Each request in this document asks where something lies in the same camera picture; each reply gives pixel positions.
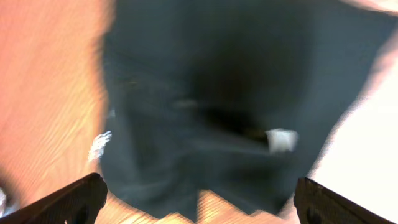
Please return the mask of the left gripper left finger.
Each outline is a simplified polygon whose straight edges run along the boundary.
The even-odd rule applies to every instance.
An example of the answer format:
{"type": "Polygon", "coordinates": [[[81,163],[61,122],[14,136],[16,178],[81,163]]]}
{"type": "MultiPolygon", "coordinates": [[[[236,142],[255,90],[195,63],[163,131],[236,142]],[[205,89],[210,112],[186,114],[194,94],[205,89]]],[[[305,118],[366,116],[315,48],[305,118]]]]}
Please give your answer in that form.
{"type": "Polygon", "coordinates": [[[94,224],[106,204],[108,188],[98,173],[1,218],[1,224],[94,224]]]}

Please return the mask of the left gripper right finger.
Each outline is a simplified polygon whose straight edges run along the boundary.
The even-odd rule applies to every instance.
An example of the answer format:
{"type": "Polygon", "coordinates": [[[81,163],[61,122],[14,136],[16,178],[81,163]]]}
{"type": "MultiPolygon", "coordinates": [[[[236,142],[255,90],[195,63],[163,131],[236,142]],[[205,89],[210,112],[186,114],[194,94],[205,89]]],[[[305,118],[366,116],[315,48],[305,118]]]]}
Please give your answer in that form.
{"type": "Polygon", "coordinates": [[[294,205],[301,224],[394,224],[307,177],[297,182],[294,205]]]}

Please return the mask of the black t-shirt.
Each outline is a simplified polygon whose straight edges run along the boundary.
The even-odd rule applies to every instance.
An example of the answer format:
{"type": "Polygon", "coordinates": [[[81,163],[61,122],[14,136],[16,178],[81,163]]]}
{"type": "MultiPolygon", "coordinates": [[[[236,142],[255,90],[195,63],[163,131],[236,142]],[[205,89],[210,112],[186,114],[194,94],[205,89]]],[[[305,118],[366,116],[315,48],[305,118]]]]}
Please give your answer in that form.
{"type": "Polygon", "coordinates": [[[335,0],[115,1],[109,191],[156,218],[195,221],[201,190],[278,214],[396,25],[335,0]]]}

